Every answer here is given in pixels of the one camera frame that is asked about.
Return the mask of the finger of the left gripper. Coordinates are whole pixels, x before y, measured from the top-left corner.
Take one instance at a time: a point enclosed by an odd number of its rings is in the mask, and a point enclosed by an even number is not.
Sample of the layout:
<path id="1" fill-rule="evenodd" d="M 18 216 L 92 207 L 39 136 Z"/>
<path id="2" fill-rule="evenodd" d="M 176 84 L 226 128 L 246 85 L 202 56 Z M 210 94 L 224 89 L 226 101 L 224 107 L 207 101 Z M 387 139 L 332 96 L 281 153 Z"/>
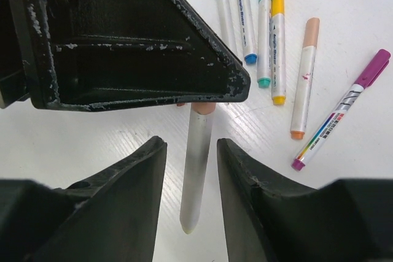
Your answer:
<path id="1" fill-rule="evenodd" d="M 187 0 L 1 0 L 1 107 L 243 102 L 251 78 Z"/>

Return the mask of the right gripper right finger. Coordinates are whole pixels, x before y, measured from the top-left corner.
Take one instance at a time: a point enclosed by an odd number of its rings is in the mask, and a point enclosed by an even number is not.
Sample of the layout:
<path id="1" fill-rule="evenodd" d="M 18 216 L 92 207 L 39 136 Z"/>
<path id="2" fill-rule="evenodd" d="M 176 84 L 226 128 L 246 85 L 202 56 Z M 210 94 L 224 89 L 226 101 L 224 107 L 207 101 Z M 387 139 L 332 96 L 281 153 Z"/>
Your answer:
<path id="1" fill-rule="evenodd" d="M 230 261 L 391 261 L 392 181 L 339 179 L 313 189 L 217 141 Z"/>

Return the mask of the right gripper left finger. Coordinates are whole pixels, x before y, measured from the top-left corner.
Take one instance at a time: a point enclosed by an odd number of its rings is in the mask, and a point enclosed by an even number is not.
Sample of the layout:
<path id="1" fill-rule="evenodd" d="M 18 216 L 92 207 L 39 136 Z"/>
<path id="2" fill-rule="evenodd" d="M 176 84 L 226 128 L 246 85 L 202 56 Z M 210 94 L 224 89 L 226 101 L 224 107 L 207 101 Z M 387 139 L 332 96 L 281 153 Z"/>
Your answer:
<path id="1" fill-rule="evenodd" d="M 65 189 L 1 180 L 1 260 L 151 261 L 166 154 L 154 136 Z"/>

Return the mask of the magenta capped pen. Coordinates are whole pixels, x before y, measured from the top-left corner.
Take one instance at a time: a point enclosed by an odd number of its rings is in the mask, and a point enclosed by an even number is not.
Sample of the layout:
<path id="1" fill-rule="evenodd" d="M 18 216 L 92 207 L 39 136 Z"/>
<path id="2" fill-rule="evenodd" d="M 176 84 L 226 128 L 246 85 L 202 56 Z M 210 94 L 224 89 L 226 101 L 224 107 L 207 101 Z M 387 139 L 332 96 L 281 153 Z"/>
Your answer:
<path id="1" fill-rule="evenodd" d="M 389 64 L 391 53 L 380 49 L 371 59 L 365 69 L 356 78 L 350 89 L 345 93 L 339 103 L 323 121 L 310 140 L 298 152 L 291 167 L 301 171 L 316 155 L 319 149 L 326 143 L 333 130 L 338 126 L 348 110 L 355 103 L 363 91 L 370 87 Z"/>

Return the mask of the salmon capped pen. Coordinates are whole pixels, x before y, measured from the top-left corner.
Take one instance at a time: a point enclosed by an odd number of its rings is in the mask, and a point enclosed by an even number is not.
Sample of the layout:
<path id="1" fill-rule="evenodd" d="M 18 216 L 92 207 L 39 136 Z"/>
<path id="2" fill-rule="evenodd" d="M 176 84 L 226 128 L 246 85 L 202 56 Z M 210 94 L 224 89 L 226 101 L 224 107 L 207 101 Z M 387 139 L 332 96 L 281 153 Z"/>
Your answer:
<path id="1" fill-rule="evenodd" d="M 193 232 L 200 218 L 215 109 L 212 102 L 191 103 L 179 216 L 185 234 Z"/>

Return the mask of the cyan capped pen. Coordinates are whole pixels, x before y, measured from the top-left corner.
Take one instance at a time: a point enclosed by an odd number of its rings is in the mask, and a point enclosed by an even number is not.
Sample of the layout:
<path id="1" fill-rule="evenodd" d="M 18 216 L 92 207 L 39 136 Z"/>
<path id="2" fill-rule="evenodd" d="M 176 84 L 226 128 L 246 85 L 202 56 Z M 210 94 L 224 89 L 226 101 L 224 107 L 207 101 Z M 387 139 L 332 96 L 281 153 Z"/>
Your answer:
<path id="1" fill-rule="evenodd" d="M 259 0 L 257 83 L 268 88 L 271 82 L 271 0 Z"/>

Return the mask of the pink capped pen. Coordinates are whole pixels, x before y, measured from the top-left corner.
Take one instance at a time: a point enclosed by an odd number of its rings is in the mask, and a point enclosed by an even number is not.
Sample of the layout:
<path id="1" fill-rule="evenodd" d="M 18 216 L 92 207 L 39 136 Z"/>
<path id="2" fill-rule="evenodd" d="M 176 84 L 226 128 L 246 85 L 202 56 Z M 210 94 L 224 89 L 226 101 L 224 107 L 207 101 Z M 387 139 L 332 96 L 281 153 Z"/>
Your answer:
<path id="1" fill-rule="evenodd" d="M 290 136 L 294 140 L 302 140 L 306 133 L 319 27 L 318 18 L 310 18 L 306 22 L 290 126 Z"/>

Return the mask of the yellow capped pen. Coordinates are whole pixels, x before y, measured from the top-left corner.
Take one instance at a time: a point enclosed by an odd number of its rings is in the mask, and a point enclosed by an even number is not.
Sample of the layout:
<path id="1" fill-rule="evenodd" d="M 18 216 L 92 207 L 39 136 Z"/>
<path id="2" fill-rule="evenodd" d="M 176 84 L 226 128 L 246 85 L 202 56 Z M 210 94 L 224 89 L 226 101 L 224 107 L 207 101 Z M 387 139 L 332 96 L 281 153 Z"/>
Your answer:
<path id="1" fill-rule="evenodd" d="M 276 106 L 286 101 L 285 0 L 272 0 L 271 7 L 271 98 Z"/>

